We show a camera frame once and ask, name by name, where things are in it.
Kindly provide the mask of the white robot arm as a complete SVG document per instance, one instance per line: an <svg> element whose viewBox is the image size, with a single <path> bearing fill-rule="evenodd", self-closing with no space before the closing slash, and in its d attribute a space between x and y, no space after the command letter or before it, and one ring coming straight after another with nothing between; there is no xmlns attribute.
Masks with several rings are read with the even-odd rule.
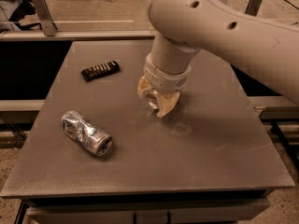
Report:
<svg viewBox="0 0 299 224"><path fill-rule="evenodd" d="M190 62L202 49L299 102L299 29L239 13L227 0L148 0L156 29L138 96L170 113L185 87Z"/></svg>

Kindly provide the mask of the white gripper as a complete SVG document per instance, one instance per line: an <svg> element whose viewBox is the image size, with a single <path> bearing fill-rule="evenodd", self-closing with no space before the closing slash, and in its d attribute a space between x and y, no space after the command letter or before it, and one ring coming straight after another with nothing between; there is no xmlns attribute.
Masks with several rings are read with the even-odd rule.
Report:
<svg viewBox="0 0 299 224"><path fill-rule="evenodd" d="M174 109L180 91L184 89L188 74L191 71L192 68L188 65L183 73L168 74L159 69L148 55L144 65L144 76L140 78L138 83L137 95L139 98L144 99L152 87L157 92L162 93L157 95L159 106L157 117L161 119Z"/></svg>

